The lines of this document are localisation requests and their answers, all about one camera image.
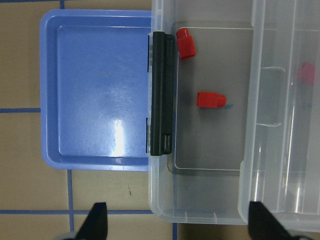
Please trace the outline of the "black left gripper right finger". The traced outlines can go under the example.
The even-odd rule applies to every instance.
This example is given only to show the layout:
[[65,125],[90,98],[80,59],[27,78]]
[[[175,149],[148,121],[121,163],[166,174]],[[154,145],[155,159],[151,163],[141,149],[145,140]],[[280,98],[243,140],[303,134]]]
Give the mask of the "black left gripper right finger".
[[260,201],[251,201],[248,209],[248,234],[252,240],[299,240],[279,223]]

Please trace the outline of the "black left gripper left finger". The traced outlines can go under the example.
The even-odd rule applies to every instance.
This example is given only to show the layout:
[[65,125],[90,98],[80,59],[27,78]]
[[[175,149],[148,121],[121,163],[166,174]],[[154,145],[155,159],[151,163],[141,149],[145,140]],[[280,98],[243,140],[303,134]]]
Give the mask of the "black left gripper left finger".
[[106,202],[96,202],[77,232],[76,240],[106,240],[108,216]]

